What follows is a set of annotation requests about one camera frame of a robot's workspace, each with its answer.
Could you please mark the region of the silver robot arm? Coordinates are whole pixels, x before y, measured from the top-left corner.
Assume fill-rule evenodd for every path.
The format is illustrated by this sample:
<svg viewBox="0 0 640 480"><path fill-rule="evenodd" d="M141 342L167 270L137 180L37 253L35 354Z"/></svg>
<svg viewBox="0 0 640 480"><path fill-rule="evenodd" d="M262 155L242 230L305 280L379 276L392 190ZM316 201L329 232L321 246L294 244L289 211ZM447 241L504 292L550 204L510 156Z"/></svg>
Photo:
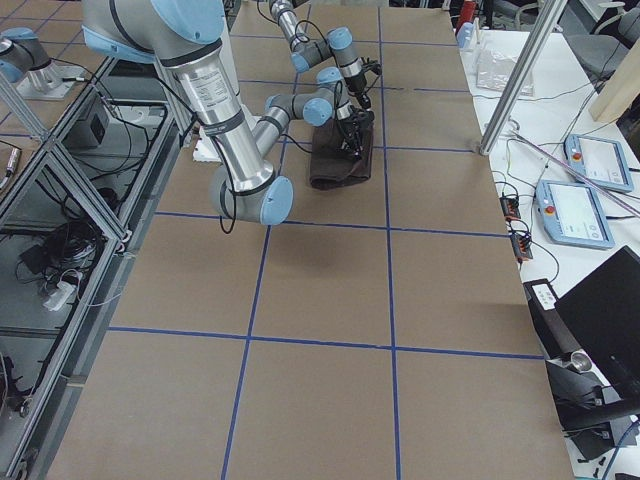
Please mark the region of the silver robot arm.
<svg viewBox="0 0 640 480"><path fill-rule="evenodd" d="M370 109L366 73L373 71L381 75L381 64L358 54L352 33L347 27L338 27L326 34L319 31L320 39L311 39L303 32L303 21L295 12L295 8L302 4L304 1L268 1L270 17L288 42L295 70L304 73L332 59L346 82L349 94L355 97L361 108Z"/></svg>
<svg viewBox="0 0 640 480"><path fill-rule="evenodd" d="M92 50L119 60L157 63L181 84L188 110L200 123L222 165L211 181L217 212L233 221L282 223L293 204L291 181L266 155L289 123L314 126L311 181L319 188L347 186L369 178L374 113L366 72L378 62L357 53L346 27L311 40L300 29L295 1L272 1L269 12L281 28L297 72L331 59L312 93L275 95L255 124L239 98L235 67L225 54L227 25L220 1L85 1L83 34Z"/></svg>

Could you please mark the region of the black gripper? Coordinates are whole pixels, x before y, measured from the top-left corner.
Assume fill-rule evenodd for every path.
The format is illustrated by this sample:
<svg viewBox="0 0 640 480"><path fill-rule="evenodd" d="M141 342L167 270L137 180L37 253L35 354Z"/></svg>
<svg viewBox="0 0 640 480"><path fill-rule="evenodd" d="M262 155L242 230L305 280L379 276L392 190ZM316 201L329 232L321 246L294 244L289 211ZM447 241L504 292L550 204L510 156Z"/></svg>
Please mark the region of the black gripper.
<svg viewBox="0 0 640 480"><path fill-rule="evenodd" d="M380 62L375 59L357 57L344 67L344 80L349 93L358 100L359 105L364 110L370 110L372 108L366 79L368 72L373 72L380 76L382 74Z"/></svg>
<svg viewBox="0 0 640 480"><path fill-rule="evenodd" d="M372 135L375 114L371 110L351 109L350 115L337 120L338 131L342 137L341 148L352 154L354 160L360 160L363 156L363 147Z"/></svg>

